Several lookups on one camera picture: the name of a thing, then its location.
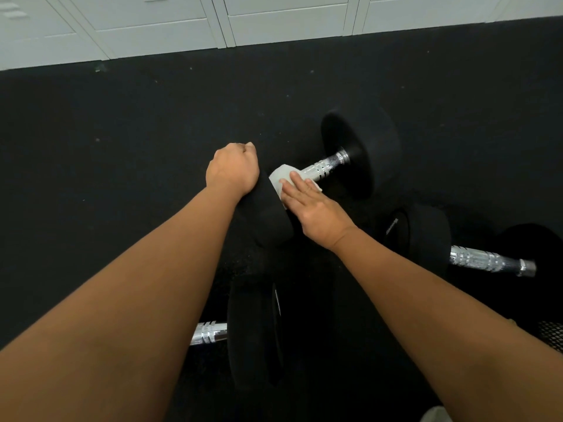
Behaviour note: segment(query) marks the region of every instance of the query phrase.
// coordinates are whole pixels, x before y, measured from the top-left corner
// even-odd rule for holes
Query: person's left hand
[[[206,172],[208,187],[228,186],[239,198],[248,194],[258,180],[258,157],[252,142],[229,143],[215,152]]]

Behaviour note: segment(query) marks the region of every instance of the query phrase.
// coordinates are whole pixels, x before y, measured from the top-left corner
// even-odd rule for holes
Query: forearm
[[[563,381],[561,356],[485,305],[359,229],[334,251],[454,420],[498,418],[499,410],[506,417],[507,409],[514,409],[519,420],[535,396],[561,392],[561,387],[544,390],[554,380]],[[530,376],[533,372],[539,379]],[[523,383],[530,378],[535,392]]]
[[[237,201],[228,188],[204,189],[0,352],[1,386],[11,390],[3,416],[164,412]]]

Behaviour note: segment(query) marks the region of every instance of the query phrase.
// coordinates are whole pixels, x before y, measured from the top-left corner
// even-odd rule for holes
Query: black mesh
[[[563,353],[563,324],[540,321],[538,327],[540,339],[553,349]]]

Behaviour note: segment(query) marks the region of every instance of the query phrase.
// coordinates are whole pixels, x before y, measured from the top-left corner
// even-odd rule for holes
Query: person's right hand
[[[320,192],[311,179],[304,181],[296,171],[289,177],[295,186],[280,179],[283,184],[280,197],[297,216],[307,237],[332,250],[344,235],[357,228],[341,206]]]

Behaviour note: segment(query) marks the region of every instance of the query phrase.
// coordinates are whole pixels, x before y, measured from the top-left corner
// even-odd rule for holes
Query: person's right arm
[[[291,174],[282,200],[362,286],[455,421],[563,420],[563,355],[358,229]]]

